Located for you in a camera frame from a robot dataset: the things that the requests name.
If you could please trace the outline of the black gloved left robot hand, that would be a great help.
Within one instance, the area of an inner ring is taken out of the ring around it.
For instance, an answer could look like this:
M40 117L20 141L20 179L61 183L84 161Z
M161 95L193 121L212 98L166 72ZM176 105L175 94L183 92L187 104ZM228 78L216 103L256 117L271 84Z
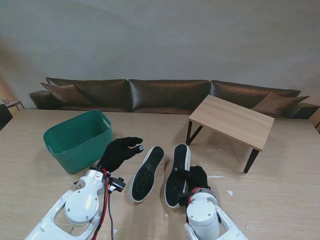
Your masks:
M109 173L116 171L124 161L144 150L142 142L143 139L139 137L124 137L113 140L107 145L97 167Z

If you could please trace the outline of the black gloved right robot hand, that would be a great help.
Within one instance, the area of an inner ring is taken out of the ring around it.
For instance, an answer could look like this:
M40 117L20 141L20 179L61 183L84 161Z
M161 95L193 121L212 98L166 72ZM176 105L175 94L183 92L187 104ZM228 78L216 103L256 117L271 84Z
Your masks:
M208 177L204 169L199 166L191 166L189 170L174 168L175 173L186 180L187 191L191 192L195 188L211 189L208 185Z

